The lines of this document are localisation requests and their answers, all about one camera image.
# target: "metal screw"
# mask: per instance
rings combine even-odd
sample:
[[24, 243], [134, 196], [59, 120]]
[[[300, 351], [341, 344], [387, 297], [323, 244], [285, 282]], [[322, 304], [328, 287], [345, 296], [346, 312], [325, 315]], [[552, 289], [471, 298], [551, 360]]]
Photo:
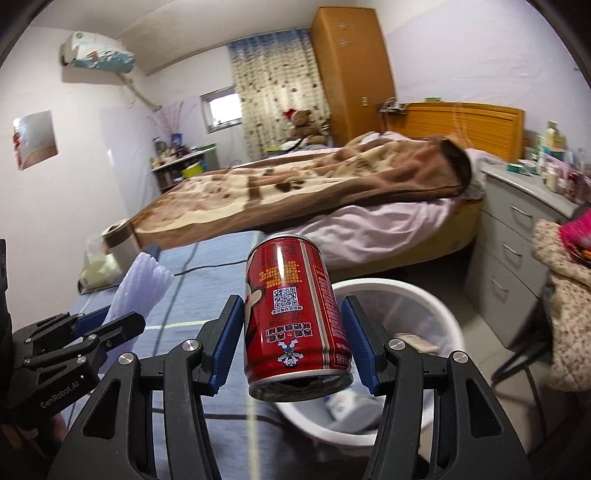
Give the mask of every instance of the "metal screw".
[[192, 352], [193, 350], [197, 350], [197, 348], [199, 348], [199, 342], [197, 340], [190, 338], [183, 342], [183, 350], [186, 352]]
[[134, 354], [132, 353], [124, 353], [119, 357], [119, 363], [121, 365], [129, 365], [131, 362], [134, 361]]
[[393, 338], [388, 342], [388, 346], [392, 350], [404, 350], [404, 347], [406, 347], [406, 343], [404, 343], [400, 338]]
[[459, 364], [465, 364], [468, 361], [468, 355], [461, 351], [453, 352], [453, 359]]

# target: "cartoon character logo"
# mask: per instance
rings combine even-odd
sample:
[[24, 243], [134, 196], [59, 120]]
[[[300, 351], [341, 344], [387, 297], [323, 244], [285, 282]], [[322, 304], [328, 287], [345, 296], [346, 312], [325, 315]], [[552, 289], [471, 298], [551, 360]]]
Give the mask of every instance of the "cartoon character logo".
[[278, 356], [277, 361], [285, 363], [286, 367], [294, 367], [300, 358], [304, 358], [303, 353], [294, 352], [296, 343], [298, 343], [297, 339], [292, 340], [289, 346], [284, 342], [277, 342], [277, 345], [283, 348], [283, 355]]
[[246, 283], [246, 299], [244, 301], [244, 334], [247, 348], [251, 344], [258, 330], [256, 327], [256, 323], [252, 329], [249, 329], [252, 316], [252, 309], [256, 305], [258, 305], [258, 303], [262, 300], [264, 296], [265, 287], [257, 287], [253, 289], [248, 282]]

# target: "white cabinet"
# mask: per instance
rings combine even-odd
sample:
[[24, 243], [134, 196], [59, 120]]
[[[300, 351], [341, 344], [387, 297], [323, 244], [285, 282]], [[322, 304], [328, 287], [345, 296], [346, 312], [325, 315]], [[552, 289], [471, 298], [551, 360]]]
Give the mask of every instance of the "white cabinet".
[[539, 219], [564, 223], [576, 205], [547, 190], [538, 177], [485, 167], [486, 197], [465, 293], [505, 347], [527, 327], [547, 269], [531, 256]]

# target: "wooden headboard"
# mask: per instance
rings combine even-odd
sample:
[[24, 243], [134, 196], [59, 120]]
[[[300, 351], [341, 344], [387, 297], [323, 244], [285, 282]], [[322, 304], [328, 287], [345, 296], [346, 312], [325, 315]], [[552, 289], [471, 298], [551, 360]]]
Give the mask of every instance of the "wooden headboard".
[[405, 115], [386, 114], [386, 127], [410, 138], [455, 134], [464, 147], [514, 162], [523, 154], [525, 112], [485, 103], [411, 103]]

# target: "teddy bear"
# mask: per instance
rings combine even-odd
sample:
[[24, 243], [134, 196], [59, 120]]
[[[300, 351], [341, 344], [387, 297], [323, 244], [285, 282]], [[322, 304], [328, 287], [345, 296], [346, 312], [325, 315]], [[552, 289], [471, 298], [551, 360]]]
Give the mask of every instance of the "teddy bear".
[[326, 137], [320, 131], [318, 124], [310, 118], [310, 110], [290, 109], [284, 112], [285, 117], [291, 122], [289, 130], [289, 140], [306, 139], [307, 145], [325, 144]]

